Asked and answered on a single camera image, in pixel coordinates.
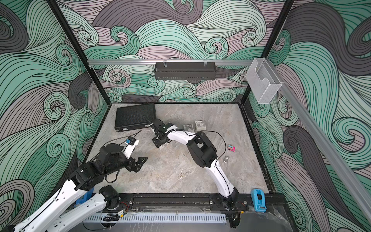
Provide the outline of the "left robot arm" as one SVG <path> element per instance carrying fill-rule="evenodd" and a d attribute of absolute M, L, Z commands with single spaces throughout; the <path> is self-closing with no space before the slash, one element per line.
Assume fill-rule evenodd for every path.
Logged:
<path fill-rule="evenodd" d="M 121 202 L 119 193 L 107 185 L 78 207 L 67 209 L 122 168 L 139 172 L 147 157 L 131 157 L 134 145 L 108 144 L 103 146 L 94 160 L 80 165 L 65 181 L 62 187 L 31 216 L 4 228 L 5 232 L 66 232 L 89 216 L 104 209 L 115 210 Z"/>

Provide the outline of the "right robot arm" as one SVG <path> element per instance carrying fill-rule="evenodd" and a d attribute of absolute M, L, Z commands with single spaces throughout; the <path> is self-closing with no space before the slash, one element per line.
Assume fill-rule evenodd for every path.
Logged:
<path fill-rule="evenodd" d="M 221 168 L 217 149 L 203 131 L 195 133 L 187 132 L 172 123 L 164 124 L 160 119 L 145 121 L 152 128 L 155 137 L 152 139 L 157 148 L 172 141 L 185 145 L 194 162 L 201 168 L 205 168 L 215 182 L 218 193 L 222 197 L 222 204 L 226 210 L 233 210 L 239 192 L 229 181 Z"/>

